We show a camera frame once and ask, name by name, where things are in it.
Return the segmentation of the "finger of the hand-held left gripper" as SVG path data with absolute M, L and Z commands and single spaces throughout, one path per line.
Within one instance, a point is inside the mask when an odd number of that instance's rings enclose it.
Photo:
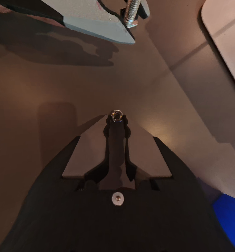
M 150 16 L 150 9 L 147 0 L 141 0 L 137 14 L 142 19 L 147 19 Z
M 135 44 L 122 17 L 98 0 L 43 0 L 62 15 L 65 27 L 121 44 Z

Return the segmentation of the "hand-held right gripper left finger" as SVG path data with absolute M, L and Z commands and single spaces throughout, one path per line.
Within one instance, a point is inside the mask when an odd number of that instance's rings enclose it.
M 109 171 L 110 117 L 105 115 L 83 132 L 62 174 L 66 179 L 100 182 Z

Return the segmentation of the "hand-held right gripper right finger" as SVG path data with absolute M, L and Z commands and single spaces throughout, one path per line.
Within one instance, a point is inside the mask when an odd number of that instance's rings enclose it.
M 170 172 L 152 134 L 123 116 L 125 170 L 130 181 L 170 178 Z

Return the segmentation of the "steel hex bolt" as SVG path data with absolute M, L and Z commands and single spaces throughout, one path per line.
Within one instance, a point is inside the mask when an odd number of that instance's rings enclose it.
M 127 28 L 133 28 L 138 25 L 138 9 L 141 0 L 128 0 L 126 8 L 120 10 L 120 15 L 126 24 Z

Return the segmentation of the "steel hex nut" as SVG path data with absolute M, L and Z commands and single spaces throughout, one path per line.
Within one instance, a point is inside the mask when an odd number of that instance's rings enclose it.
M 111 113 L 111 118 L 113 122 L 121 122 L 123 118 L 123 113 L 120 110 L 114 110 Z

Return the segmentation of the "blue plastic bin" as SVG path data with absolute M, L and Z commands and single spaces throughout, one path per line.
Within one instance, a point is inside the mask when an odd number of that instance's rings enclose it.
M 212 206 L 223 230 L 235 246 L 235 198 L 222 194 Z

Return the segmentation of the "white stand base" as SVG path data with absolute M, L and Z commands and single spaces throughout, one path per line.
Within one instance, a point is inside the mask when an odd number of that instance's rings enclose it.
M 202 21 L 235 80 L 235 0 L 207 0 Z

